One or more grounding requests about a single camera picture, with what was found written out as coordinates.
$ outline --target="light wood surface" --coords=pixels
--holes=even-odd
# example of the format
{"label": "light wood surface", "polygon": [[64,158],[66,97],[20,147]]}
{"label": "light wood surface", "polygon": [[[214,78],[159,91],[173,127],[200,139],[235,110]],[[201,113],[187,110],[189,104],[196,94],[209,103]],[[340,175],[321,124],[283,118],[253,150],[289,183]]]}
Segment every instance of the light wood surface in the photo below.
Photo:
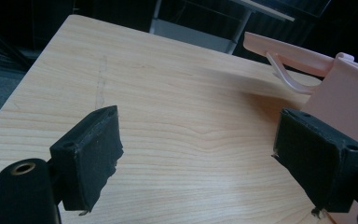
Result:
{"label": "light wood surface", "polygon": [[[89,112],[117,105],[124,155],[91,214],[63,223],[317,223],[270,157],[282,107],[268,65],[71,16],[0,111],[0,171],[50,158]],[[315,80],[300,76],[302,81]]]}

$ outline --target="black mounting bracket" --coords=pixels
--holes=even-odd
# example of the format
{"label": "black mounting bracket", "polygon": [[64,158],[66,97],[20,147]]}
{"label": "black mounting bracket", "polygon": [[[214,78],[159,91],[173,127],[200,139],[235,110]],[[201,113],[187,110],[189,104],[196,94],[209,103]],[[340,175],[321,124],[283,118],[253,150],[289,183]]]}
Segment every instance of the black mounting bracket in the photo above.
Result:
{"label": "black mounting bracket", "polygon": [[61,223],[61,201],[90,212],[122,148],[117,107],[88,114],[50,148],[51,160],[18,161],[0,173],[0,223]]}

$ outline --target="table top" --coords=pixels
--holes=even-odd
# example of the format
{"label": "table top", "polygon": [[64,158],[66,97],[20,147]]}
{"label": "table top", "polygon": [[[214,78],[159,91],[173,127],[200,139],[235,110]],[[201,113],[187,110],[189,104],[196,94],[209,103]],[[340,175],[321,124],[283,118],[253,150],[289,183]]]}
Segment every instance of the table top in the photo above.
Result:
{"label": "table top", "polygon": [[[50,158],[89,112],[117,105],[124,155],[91,214],[63,223],[317,223],[270,157],[287,90],[268,65],[70,16],[0,111],[0,171]],[[314,79],[297,76],[309,84]]]}

